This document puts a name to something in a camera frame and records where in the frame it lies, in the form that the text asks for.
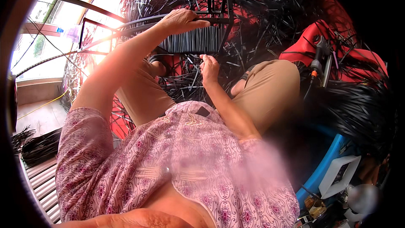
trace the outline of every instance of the hand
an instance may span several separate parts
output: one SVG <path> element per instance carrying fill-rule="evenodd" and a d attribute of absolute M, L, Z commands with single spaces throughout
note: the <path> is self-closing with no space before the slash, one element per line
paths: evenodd
<path fill-rule="evenodd" d="M 196 20 L 198 15 L 191 10 L 185 8 L 176 9 L 167 14 L 162 20 L 157 23 L 169 35 L 185 33 L 196 28 L 209 27 L 210 22 L 206 20 Z"/>
<path fill-rule="evenodd" d="M 220 65 L 217 60 L 212 56 L 201 54 L 200 58 L 204 60 L 200 64 L 202 74 L 202 85 L 206 87 L 211 83 L 218 83 L 218 72 L 220 71 Z"/>
<path fill-rule="evenodd" d="M 183 219 L 157 210 L 134 209 L 121 214 L 106 214 L 83 221 L 54 224 L 53 228 L 192 228 Z"/>

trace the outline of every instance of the knee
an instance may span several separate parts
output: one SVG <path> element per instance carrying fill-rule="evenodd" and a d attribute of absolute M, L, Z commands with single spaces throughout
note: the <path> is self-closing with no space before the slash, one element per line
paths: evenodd
<path fill-rule="evenodd" d="M 300 73 L 297 66 L 288 60 L 273 60 L 272 64 L 266 66 L 277 76 L 278 79 L 290 83 L 299 88 Z"/>

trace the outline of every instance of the white box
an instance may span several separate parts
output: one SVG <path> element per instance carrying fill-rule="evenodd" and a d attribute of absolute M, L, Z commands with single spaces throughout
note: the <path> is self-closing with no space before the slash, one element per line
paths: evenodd
<path fill-rule="evenodd" d="M 331 165 L 318 187 L 322 195 L 321 199 L 329 198 L 344 190 L 347 185 L 349 185 L 349 182 L 360 163 L 360 159 L 361 156 L 350 155 L 332 160 Z"/>

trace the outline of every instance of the beige pants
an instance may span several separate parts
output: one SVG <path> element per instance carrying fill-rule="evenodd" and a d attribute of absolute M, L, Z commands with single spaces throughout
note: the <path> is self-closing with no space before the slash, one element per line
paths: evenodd
<path fill-rule="evenodd" d="M 144 60 L 129 81 L 117 91 L 118 97 L 135 125 L 158 118 L 175 102 L 157 84 L 152 65 Z M 252 118 L 260 133 L 268 129 L 283 112 L 294 105 L 300 89 L 295 64 L 286 60 L 257 64 L 243 89 L 234 99 Z"/>

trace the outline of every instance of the black cable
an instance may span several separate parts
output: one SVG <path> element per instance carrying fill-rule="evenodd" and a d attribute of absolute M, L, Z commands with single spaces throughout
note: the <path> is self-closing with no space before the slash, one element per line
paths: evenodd
<path fill-rule="evenodd" d="M 315 197 L 317 200 L 321 200 L 320 198 L 319 198 L 319 196 L 317 196 L 317 195 L 315 195 L 314 193 L 312 193 L 309 189 L 307 189 L 304 185 L 302 185 L 302 184 L 300 184 L 301 185 L 301 187 L 305 190 L 305 191 L 307 191 L 310 195 L 312 195 L 313 197 Z"/>
<path fill-rule="evenodd" d="M 59 128 L 26 141 L 21 149 L 24 162 L 33 167 L 56 155 L 61 132 L 62 128 Z"/>
<path fill-rule="evenodd" d="M 305 94 L 305 96 L 304 96 L 304 100 L 308 97 L 308 94 L 309 94 L 309 91 L 311 90 L 311 87 L 312 87 L 312 83 L 313 83 L 314 78 L 315 78 L 315 76 L 312 75 L 312 76 L 311 76 L 311 82 L 309 83 L 308 90 L 306 91 L 306 94 Z"/>
<path fill-rule="evenodd" d="M 15 154 L 18 154 L 18 153 L 21 152 L 21 150 L 22 150 L 22 146 L 21 146 L 22 141 L 23 141 L 24 139 L 29 138 L 29 137 L 32 136 L 33 134 L 35 134 L 35 132 L 36 132 L 35 129 L 30 129 L 30 130 L 28 130 L 28 129 L 30 128 L 30 126 L 31 126 L 31 125 L 26 126 L 20 133 L 14 135 L 14 136 L 11 138 L 11 145 L 13 146 L 13 149 L 14 149 L 14 153 L 15 153 Z"/>

